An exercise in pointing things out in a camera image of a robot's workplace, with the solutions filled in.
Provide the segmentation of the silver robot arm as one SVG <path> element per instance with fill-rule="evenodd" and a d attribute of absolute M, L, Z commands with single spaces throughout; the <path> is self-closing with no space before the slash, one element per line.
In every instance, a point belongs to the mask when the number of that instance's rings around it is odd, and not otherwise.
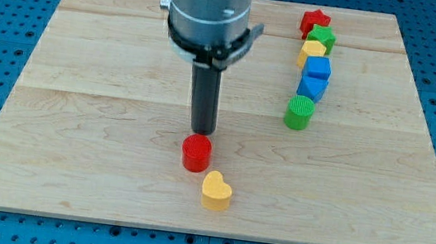
<path fill-rule="evenodd" d="M 229 65 L 252 45 L 248 29 L 252 0 L 170 0 L 168 34 L 177 53 L 187 61 Z"/>

